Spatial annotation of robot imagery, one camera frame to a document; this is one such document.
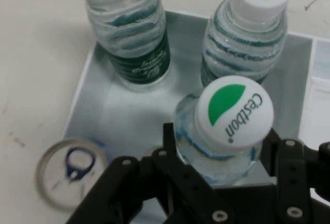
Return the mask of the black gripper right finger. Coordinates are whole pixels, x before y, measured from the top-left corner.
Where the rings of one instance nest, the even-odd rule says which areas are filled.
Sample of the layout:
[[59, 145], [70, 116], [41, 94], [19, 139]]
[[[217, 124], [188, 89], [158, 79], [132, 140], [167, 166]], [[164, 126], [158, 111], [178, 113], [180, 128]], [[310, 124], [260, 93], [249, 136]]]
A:
[[260, 156], [276, 178], [276, 223], [329, 223], [329, 206], [311, 197], [311, 189], [329, 200], [329, 142], [314, 150], [300, 140], [282, 139], [272, 129]]

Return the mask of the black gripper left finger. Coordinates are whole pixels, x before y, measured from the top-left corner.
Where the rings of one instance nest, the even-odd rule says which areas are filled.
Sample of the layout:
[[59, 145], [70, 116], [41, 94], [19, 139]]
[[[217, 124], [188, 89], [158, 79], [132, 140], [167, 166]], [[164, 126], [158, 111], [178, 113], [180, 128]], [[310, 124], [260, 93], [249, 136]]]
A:
[[178, 158], [172, 123], [163, 125], [162, 139], [162, 147], [141, 160], [114, 159], [67, 222], [131, 223], [144, 201], [155, 198], [165, 223], [226, 223], [225, 204]]

